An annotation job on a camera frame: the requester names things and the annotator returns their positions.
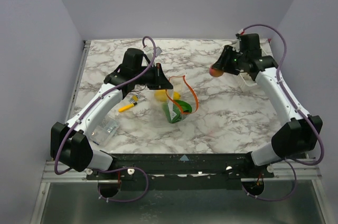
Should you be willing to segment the yellow round lemon toy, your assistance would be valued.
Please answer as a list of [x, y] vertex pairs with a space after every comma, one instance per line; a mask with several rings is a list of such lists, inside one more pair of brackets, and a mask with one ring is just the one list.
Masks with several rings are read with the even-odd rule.
[[166, 90], [156, 90], [154, 92], [154, 97], [159, 102], [166, 102], [167, 101], [167, 95]]

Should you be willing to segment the orange peach toy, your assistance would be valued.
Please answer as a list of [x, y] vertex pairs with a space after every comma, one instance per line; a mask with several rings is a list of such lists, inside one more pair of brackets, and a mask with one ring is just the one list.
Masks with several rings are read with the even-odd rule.
[[224, 72], [222, 70], [218, 70], [218, 69], [214, 69], [212, 67], [209, 68], [209, 74], [212, 77], [218, 78], [220, 76], [222, 76], [224, 74]]

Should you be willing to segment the clear zip bag orange zipper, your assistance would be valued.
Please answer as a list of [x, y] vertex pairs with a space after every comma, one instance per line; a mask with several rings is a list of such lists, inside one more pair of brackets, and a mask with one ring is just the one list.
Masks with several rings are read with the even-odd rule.
[[159, 119], [175, 124], [197, 112], [199, 100], [185, 75], [171, 76], [169, 82], [173, 89], [156, 90], [150, 108]]

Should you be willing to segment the white green bok choy toy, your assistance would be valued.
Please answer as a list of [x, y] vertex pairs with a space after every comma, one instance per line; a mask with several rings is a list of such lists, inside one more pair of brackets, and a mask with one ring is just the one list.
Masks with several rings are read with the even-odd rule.
[[192, 107], [185, 101], [178, 100], [177, 105], [169, 101], [162, 104], [162, 110], [165, 114], [167, 121], [171, 124], [181, 122], [192, 113]]

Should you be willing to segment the yellow corn toy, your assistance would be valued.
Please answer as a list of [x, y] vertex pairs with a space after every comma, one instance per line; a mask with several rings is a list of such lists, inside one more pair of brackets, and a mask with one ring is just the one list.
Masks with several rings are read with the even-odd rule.
[[181, 99], [181, 95], [178, 92], [173, 93], [173, 100], [177, 101]]

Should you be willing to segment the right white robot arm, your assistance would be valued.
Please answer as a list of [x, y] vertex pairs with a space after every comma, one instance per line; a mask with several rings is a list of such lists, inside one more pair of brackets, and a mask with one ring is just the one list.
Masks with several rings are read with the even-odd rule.
[[323, 126], [320, 116], [312, 116], [295, 98], [270, 56], [262, 55], [259, 35], [238, 34], [236, 46], [225, 45], [213, 69], [239, 75], [247, 73], [269, 98], [281, 124], [271, 141], [250, 153], [243, 172], [255, 177], [262, 165], [314, 149]]

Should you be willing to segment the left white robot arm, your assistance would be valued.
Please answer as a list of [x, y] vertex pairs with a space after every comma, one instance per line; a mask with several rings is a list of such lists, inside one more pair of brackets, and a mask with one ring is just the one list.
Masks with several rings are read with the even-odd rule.
[[160, 53], [159, 47], [127, 49], [122, 63], [105, 77], [91, 101], [66, 123], [57, 122], [52, 126], [51, 157], [78, 172], [95, 169], [105, 179], [112, 179], [117, 173], [113, 157], [91, 146], [89, 138], [108, 112], [136, 85], [150, 90], [173, 89], [161, 64], [155, 62]]

